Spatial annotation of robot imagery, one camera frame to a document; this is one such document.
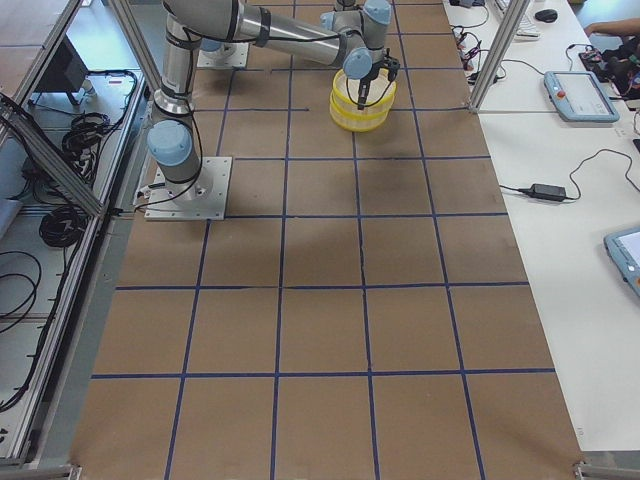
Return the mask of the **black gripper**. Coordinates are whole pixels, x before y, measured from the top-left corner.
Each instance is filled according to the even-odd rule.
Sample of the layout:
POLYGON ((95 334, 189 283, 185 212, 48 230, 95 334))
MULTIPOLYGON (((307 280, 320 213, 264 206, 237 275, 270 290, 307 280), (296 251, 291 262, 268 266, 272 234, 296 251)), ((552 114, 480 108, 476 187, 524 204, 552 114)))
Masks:
POLYGON ((369 95, 370 85, 379 76, 380 70, 383 68, 383 62, 376 62, 372 65, 371 70, 359 80, 358 89, 358 108, 364 109, 367 105, 367 98, 369 95))

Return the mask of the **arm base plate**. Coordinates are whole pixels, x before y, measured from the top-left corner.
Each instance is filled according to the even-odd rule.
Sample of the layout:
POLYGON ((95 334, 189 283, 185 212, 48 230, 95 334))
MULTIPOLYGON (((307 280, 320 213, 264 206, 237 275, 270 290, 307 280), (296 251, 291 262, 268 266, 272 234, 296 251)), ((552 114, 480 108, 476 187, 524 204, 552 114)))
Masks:
POLYGON ((243 69, 247 65, 247 44, 205 44, 200 48, 197 68, 208 70, 243 69))
POLYGON ((154 181, 163 186, 151 190, 147 200, 150 206, 144 208, 144 218, 149 221, 223 220, 231 170, 231 157, 205 157, 198 180, 180 195, 188 183, 166 182, 157 167, 154 181))

